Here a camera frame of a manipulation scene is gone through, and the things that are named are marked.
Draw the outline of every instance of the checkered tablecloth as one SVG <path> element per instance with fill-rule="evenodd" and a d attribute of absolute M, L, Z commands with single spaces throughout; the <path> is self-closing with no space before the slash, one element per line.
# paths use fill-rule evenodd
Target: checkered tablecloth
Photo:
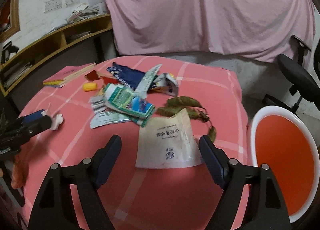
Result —
<path fill-rule="evenodd" d="M 228 70 L 153 56 L 119 57 L 98 64 L 95 69 L 106 72 L 115 61 L 146 72 L 162 63 L 160 73 L 177 78 L 179 95 L 196 98 L 207 109 L 217 129 L 215 145 L 230 158 L 247 164 L 247 115 L 241 104 L 241 88 L 236 75 Z M 51 164 L 62 166 L 79 163 L 102 148 L 113 134 L 122 139 L 122 150 L 99 196 L 115 228 L 121 230 L 202 230 L 212 216 L 222 190 L 214 184 L 204 164 L 185 169 L 137 169 L 135 167 L 139 127 L 132 123 L 113 124 L 90 129 L 94 116 L 88 99 L 94 92 L 84 92 L 84 76 L 63 88 L 45 87 L 22 111 L 27 115 L 39 109 L 60 110 L 65 123 L 58 131 L 45 131 L 23 146 L 22 159 L 28 161 L 29 174 L 24 188 L 28 220 L 39 187 Z M 150 93 L 147 100 L 163 106 L 169 96 Z M 208 125 L 191 121 L 194 136 L 207 134 Z M 88 229 L 75 186 L 71 186 L 80 227 Z M 239 227 L 244 215 L 248 188 L 233 227 Z"/>

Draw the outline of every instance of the orange bucket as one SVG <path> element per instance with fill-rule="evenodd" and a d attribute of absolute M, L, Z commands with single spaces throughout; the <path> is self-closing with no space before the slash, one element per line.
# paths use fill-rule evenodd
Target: orange bucket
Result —
<path fill-rule="evenodd" d="M 309 208 L 319 183 L 319 155 L 311 133 L 290 111 L 267 106 L 257 112 L 248 134 L 250 165 L 270 166 L 290 222 L 295 222 Z"/>

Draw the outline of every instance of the picture frame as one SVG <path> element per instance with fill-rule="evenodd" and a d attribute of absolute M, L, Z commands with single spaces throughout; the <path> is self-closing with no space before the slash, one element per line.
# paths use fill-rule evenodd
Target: picture frame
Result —
<path fill-rule="evenodd" d="M 0 43 L 9 39 L 13 34 L 20 31 L 19 23 L 19 0 L 10 0 L 10 27 L 0 33 Z"/>

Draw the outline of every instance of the wooden shelf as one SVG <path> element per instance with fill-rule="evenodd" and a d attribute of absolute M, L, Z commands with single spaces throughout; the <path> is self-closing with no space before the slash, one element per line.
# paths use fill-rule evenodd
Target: wooden shelf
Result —
<path fill-rule="evenodd" d="M 81 41 L 99 35 L 111 29 L 111 17 L 109 14 L 105 14 L 73 23 L 43 36 L 41 39 L 38 39 L 37 41 L 33 42 L 32 44 L 15 54 L 5 64 L 0 65 L 0 89 L 2 94 L 4 96 L 7 96 L 8 93 L 12 91 L 12 89 L 17 86 L 25 77 L 27 77 L 36 68 L 38 68 L 40 65 L 42 65 L 55 55 L 62 53 L 66 49 L 74 46 L 77 43 L 80 43 Z M 68 41 L 70 41 L 70 36 L 80 34 L 82 32 L 91 33 L 68 43 Z M 8 88 L 4 87 L 3 81 L 7 79 L 4 77 L 4 74 L 7 71 L 9 71 L 15 65 L 23 66 L 28 62 L 36 61 L 37 58 L 40 60 L 35 62 L 26 73 L 19 77 Z"/>

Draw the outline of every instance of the yellow cylinder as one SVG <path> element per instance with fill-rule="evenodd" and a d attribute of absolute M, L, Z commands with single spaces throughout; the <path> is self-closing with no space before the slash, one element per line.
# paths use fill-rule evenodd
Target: yellow cylinder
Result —
<path fill-rule="evenodd" d="M 83 91 L 88 92 L 88 91 L 94 91 L 98 89 L 98 84 L 97 83 L 85 83 L 82 87 Z"/>

